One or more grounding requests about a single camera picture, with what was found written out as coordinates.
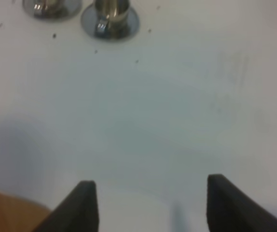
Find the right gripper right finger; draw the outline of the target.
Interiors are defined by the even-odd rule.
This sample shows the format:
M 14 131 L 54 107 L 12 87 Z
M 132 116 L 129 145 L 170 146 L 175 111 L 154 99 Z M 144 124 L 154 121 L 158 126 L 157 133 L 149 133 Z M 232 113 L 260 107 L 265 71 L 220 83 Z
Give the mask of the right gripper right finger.
M 208 176 L 206 216 L 210 232 L 277 232 L 277 218 L 222 174 Z

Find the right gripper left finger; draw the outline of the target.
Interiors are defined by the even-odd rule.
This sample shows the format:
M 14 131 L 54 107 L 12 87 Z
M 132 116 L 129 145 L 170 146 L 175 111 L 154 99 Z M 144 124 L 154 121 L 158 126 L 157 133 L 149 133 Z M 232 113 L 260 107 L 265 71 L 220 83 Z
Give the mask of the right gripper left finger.
M 81 181 L 37 227 L 37 232 L 97 232 L 99 210 L 95 181 Z

